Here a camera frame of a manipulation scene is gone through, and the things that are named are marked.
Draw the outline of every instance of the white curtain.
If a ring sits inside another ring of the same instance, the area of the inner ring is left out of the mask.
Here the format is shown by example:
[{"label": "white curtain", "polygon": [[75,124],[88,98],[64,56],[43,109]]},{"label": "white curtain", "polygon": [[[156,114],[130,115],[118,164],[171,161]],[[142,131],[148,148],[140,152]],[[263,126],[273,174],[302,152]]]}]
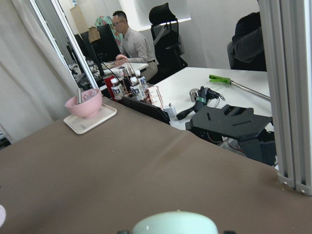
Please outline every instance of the white curtain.
[{"label": "white curtain", "polygon": [[77,84],[28,1],[1,1],[0,32],[0,130],[14,143],[68,115]]}]

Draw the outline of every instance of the metal rod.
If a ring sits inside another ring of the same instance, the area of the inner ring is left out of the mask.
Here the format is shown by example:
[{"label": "metal rod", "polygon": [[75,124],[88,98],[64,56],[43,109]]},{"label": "metal rod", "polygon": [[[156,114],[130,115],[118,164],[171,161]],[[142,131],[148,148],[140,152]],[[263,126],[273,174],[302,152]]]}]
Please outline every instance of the metal rod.
[{"label": "metal rod", "polygon": [[264,94],[261,94],[261,93],[255,91],[255,90],[252,90],[252,89],[250,89],[250,88],[247,88],[247,87],[245,87],[245,86],[243,86],[243,85],[241,85],[241,84],[237,84],[237,83],[235,83],[234,81],[231,81],[230,84],[231,84],[231,85],[235,85],[235,86],[237,86],[237,87],[239,87],[239,88],[241,88],[241,89],[247,91],[248,93],[251,93],[251,94],[253,94],[253,95],[256,95],[256,96],[259,97],[259,98],[262,98],[262,99],[264,99],[264,100],[266,100],[266,101],[271,102],[271,98],[270,98],[269,96],[266,96],[266,95],[264,95]]}]

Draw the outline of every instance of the grabber tool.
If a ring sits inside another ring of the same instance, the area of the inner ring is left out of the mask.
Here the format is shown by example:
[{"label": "grabber tool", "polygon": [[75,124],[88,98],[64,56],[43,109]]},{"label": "grabber tool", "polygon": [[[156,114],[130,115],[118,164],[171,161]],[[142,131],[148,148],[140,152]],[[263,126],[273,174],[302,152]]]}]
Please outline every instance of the grabber tool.
[{"label": "grabber tool", "polygon": [[242,90],[245,90],[247,91],[248,93],[251,93],[259,98],[262,98],[266,101],[270,101],[271,102],[271,98],[269,96],[266,96],[262,93],[259,93],[253,89],[250,89],[250,88],[247,88],[241,84],[238,84],[234,81],[232,81],[230,78],[225,78],[225,77],[219,77],[219,76],[215,76],[215,75],[209,75],[209,81],[210,82],[222,82],[222,83],[226,83],[226,84],[229,84],[229,85],[234,85],[234,86],[237,86],[239,88],[241,88]]}]

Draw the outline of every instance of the white desk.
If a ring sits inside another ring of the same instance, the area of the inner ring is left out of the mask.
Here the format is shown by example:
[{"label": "white desk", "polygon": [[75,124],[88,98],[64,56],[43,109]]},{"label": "white desk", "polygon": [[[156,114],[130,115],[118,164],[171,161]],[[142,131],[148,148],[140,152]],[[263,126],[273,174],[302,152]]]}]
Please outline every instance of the white desk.
[{"label": "white desk", "polygon": [[[199,89],[201,86],[204,86],[224,96],[225,101],[220,100],[218,108],[222,108],[226,104],[245,108],[251,107],[254,109],[255,115],[272,116],[270,102],[247,93],[235,86],[209,82],[209,75],[230,78],[239,84],[270,96],[266,72],[186,67],[156,84],[159,87],[164,105],[171,103],[175,107],[176,112],[180,113],[195,104],[191,102],[189,91],[193,88]],[[212,100],[208,106],[214,106],[215,103],[215,100]],[[194,114],[193,111],[185,119],[180,121],[173,119],[171,121],[171,126],[185,130],[185,123],[190,121]],[[272,131],[273,127],[268,126],[267,130]]]},{"label": "white desk", "polygon": [[[140,70],[140,71],[142,71],[143,69],[145,69],[145,68],[148,67],[148,64],[147,64],[147,63],[135,63],[135,62],[131,62],[130,65],[132,66],[133,70]],[[123,66],[123,67],[127,67],[127,68],[130,67],[130,66],[128,66],[127,63],[122,64],[122,66]],[[109,74],[111,74],[112,72],[114,72],[114,73],[117,75],[117,73],[119,73],[120,70],[121,70],[121,69],[119,69],[119,68],[117,68],[117,67],[113,67],[113,68],[111,68],[111,71],[110,71],[109,69],[105,69],[105,70],[104,70],[104,73],[105,73],[105,75],[109,75]],[[104,89],[106,89],[106,88],[107,88],[107,86],[106,86],[106,85],[103,85],[103,86],[100,87],[100,90],[104,90]]]}]

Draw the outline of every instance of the pink bowl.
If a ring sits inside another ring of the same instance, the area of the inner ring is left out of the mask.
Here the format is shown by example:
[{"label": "pink bowl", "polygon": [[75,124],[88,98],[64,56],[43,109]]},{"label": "pink bowl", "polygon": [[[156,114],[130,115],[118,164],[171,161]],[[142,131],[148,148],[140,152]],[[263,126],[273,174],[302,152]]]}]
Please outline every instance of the pink bowl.
[{"label": "pink bowl", "polygon": [[72,97],[65,103],[65,107],[75,116],[92,117],[95,116],[102,106],[102,93],[100,89],[89,89],[82,92],[83,103],[77,104],[77,97]]}]

